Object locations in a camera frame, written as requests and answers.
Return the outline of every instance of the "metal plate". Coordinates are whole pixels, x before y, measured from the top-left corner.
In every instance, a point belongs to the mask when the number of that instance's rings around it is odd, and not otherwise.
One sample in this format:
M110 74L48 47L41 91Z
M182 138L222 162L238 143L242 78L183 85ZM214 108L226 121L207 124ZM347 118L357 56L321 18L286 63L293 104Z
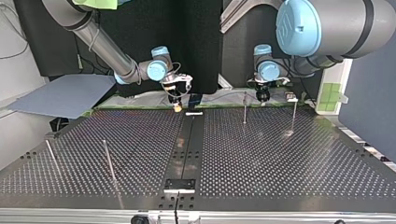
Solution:
M166 110L97 111L52 142L56 161L42 146L30 159L25 156L3 171L0 205L174 209L174 197L163 194L163 185L168 178L181 178L183 162L173 161L172 155L187 146L183 136L189 136L190 127L182 126L183 119Z
M308 110L205 111L203 143L188 151L183 178L199 186L192 210L396 213L396 174L329 121Z

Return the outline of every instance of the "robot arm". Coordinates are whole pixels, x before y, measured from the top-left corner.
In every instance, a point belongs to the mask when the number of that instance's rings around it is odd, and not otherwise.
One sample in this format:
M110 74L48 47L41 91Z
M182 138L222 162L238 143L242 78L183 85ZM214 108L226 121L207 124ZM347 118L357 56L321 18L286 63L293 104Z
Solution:
M140 78L137 63L100 29L93 19L93 9L77 6L71 0L43 0L49 14L66 30L74 32L91 50L107 63L121 84L134 83Z
M266 83L290 74L311 77L345 58L356 59L383 47L396 29L396 12L385 0L235 1L224 11L224 33L254 5L278 8L276 39L291 60L272 58L271 46L254 49L257 97L269 100Z
M152 61L137 64L114 43L93 19L93 9L78 6L72 0L42 0L49 14L66 30L74 32L90 50L108 64L120 84L140 83L141 80L159 81L169 95L169 102L176 112L181 110L181 97L191 89L192 77L178 74L174 69L167 47L154 49ZM178 82L186 83L187 92L177 89Z

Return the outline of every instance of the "gray panel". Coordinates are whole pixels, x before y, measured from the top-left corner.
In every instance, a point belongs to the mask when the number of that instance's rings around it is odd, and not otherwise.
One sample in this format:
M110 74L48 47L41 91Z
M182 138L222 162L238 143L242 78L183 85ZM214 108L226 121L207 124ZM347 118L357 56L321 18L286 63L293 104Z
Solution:
M0 207L173 209L163 185L181 178L171 155L188 143L180 143L190 133L182 123L183 115L170 110L95 112L53 141L56 161L40 147L2 171Z
M292 108L206 110L183 195L199 211L396 212L396 174L323 117Z
M395 1L389 1L396 7ZM381 50L354 60L340 121L389 159L396 161L396 35Z
M38 115L77 119L91 109L114 84L114 77L108 76L64 76L23 96L8 108Z

